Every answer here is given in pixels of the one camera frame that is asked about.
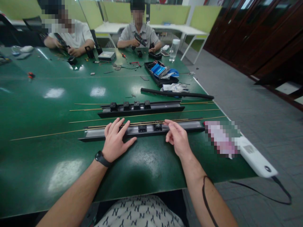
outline gray striped shirt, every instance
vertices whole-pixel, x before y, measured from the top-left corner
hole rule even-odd
[[[123,40],[131,40],[135,38],[135,33],[138,33],[136,26],[134,23],[130,23],[129,25],[127,25],[126,28],[124,28],[119,41]],[[157,37],[155,30],[153,28],[151,28],[149,25],[147,24],[142,24],[141,27],[141,31],[139,33],[139,35],[142,37],[142,39],[146,39],[146,47],[149,48],[151,43],[154,43],[156,45],[157,42],[159,42],[159,38]]]

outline gray floor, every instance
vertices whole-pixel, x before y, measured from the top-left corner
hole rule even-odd
[[[113,39],[117,43],[119,34]],[[171,45],[170,35],[163,43]],[[187,45],[178,53],[182,57]],[[183,63],[203,88],[215,96],[220,108],[241,132],[278,170],[278,178],[293,197],[291,206],[282,205],[241,186],[216,184],[216,188],[234,214],[239,226],[303,226],[303,114],[267,89],[202,50],[190,49]],[[240,180],[260,192],[281,201],[287,196],[272,180]],[[190,226],[200,226],[188,191],[185,190]]]

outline right hand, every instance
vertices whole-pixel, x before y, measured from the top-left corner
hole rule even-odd
[[[164,125],[169,127],[165,140],[174,146],[179,158],[190,155],[192,151],[189,146],[187,132],[178,123],[171,120],[166,119]]]
[[[54,44],[55,44],[58,48],[62,49],[62,45],[59,43],[59,41],[58,41],[56,38],[54,38],[53,41],[54,41]]]
[[[132,40],[130,40],[130,44],[134,47],[138,47],[140,46],[140,42],[138,40],[136,40],[135,38],[133,38]]]

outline black wristwatch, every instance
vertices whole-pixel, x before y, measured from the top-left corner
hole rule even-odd
[[[105,167],[110,167],[113,164],[104,158],[102,151],[98,151],[98,153],[95,154],[95,159]]]

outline white desk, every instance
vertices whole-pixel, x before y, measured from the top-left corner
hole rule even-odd
[[[123,29],[127,26],[128,24],[119,24],[119,23],[108,23],[108,22],[104,22],[104,24],[100,25],[99,27],[97,27],[95,29],[95,33],[96,34],[108,34],[108,38],[111,40],[111,42],[113,43],[114,47],[115,46],[115,43],[114,41],[112,40],[110,34],[117,34],[119,32],[120,29]],[[203,31],[200,31],[198,29],[195,29],[193,27],[190,27],[190,26],[187,26],[187,25],[174,25],[174,24],[171,24],[171,25],[152,25],[150,24],[149,26],[151,26],[153,29],[157,29],[157,30],[164,30],[164,31],[167,31],[167,30],[174,30],[174,31],[178,31],[178,32],[181,32],[182,33],[182,45],[181,45],[181,48],[183,46],[183,43],[184,43],[184,40],[186,38],[187,35],[191,35],[191,36],[194,36],[193,39],[191,40],[190,44],[188,45],[186,51],[184,52],[181,60],[183,60],[183,58],[185,57],[187,51],[189,50],[190,46],[192,45],[193,41],[196,40],[196,39],[201,39],[201,40],[204,40],[199,52],[198,52],[198,55],[194,61],[194,64],[196,63],[200,53],[201,53],[201,50],[206,42],[206,39],[208,38],[208,33],[205,33]]]

